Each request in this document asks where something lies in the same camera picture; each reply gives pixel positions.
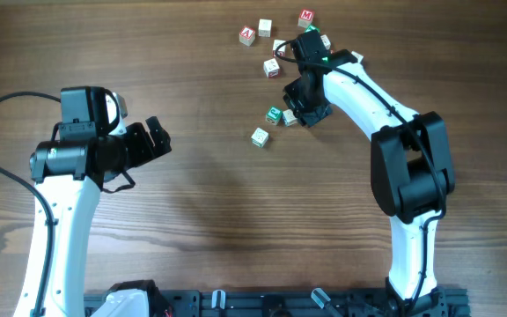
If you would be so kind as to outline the green J block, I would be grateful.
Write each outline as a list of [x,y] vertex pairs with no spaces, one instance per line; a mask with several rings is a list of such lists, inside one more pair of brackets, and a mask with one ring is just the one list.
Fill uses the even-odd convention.
[[278,125],[283,116],[283,111],[277,107],[271,107],[265,116],[267,122],[272,125]]

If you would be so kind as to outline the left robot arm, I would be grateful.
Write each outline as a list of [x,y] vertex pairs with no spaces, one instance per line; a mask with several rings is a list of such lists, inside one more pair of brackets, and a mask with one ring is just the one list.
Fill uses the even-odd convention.
[[83,133],[63,124],[61,137],[38,145],[31,157],[35,189],[33,237],[17,316],[85,314],[85,265],[89,233],[104,183],[171,150],[169,134],[152,116],[111,133]]

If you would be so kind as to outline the blue number 2 block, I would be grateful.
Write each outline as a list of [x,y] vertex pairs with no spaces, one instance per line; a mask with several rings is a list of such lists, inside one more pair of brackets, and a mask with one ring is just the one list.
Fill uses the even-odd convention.
[[293,111],[290,109],[283,111],[283,122],[284,125],[289,127],[298,122],[298,118],[294,115]]

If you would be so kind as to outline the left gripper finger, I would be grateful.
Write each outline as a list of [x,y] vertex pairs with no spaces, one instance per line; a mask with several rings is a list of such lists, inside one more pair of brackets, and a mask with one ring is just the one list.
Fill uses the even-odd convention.
[[146,120],[146,124],[149,128],[149,134],[151,136],[163,136],[165,134],[165,130],[159,123],[157,116],[151,116]]
[[166,155],[172,151],[170,135],[164,129],[154,129],[150,131],[153,140],[154,155],[156,158]]

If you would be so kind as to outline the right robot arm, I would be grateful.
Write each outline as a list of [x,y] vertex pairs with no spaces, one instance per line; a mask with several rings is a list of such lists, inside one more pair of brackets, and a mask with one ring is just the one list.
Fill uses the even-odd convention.
[[305,124],[319,122],[335,105],[371,142],[371,191],[392,231],[386,289],[394,312],[412,316],[431,309],[437,224],[455,187],[443,119],[400,104],[347,50],[295,50],[291,61],[301,77],[285,88],[284,98],[295,116]]

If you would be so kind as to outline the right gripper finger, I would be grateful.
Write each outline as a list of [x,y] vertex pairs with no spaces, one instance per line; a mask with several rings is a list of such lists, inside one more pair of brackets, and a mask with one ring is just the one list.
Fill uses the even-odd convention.
[[288,109],[292,111],[294,115],[298,115],[297,104],[288,94],[283,95],[283,101],[287,105]]
[[303,127],[310,128],[325,119],[332,112],[333,109],[330,106],[315,107],[311,112],[302,113],[299,117],[299,123]]

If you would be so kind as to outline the green edged picture block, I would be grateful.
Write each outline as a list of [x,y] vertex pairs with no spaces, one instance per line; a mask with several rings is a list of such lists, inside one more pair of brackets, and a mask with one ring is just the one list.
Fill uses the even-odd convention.
[[265,145],[268,139],[269,139],[268,132],[261,128],[257,128],[251,136],[252,143],[260,148],[262,148]]

